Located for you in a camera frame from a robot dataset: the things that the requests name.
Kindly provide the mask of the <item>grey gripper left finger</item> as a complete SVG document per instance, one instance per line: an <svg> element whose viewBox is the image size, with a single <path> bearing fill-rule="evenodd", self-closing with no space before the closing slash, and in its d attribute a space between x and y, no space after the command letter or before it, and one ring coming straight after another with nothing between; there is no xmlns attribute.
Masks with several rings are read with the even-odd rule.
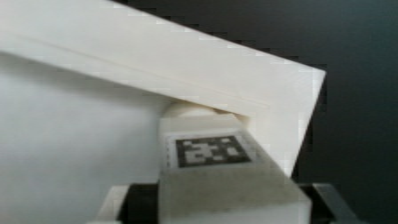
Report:
<svg viewBox="0 0 398 224"><path fill-rule="evenodd" d="M158 185L114 186L94 224L158 224Z"/></svg>

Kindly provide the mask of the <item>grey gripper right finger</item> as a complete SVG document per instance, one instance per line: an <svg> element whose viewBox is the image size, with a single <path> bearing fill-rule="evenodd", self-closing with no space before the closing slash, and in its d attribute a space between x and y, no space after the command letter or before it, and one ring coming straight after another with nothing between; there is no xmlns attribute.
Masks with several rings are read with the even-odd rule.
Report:
<svg viewBox="0 0 398 224"><path fill-rule="evenodd" d="M311 224L370 224L359 219L329 183L301 183L299 186L313 202Z"/></svg>

